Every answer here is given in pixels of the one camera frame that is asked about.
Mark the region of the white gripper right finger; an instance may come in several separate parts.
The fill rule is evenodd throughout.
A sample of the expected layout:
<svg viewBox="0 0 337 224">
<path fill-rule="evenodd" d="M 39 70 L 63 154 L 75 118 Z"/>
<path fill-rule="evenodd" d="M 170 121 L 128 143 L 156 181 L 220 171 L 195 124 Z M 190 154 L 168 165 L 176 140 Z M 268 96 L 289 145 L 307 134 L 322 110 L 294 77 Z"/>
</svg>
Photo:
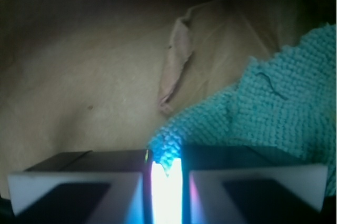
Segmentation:
<svg viewBox="0 0 337 224">
<path fill-rule="evenodd" d="M 328 168 L 275 147 L 182 148 L 183 223 L 322 223 Z"/>
</svg>

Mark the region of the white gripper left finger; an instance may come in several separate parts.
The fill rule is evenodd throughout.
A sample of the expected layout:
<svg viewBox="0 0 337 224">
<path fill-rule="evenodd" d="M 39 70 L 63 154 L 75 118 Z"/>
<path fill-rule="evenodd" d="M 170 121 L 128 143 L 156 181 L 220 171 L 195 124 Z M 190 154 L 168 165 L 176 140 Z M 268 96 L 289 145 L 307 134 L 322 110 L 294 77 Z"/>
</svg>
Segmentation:
<svg viewBox="0 0 337 224">
<path fill-rule="evenodd" d="M 152 223 L 152 152 L 62 152 L 8 175 L 17 223 Z"/>
</svg>

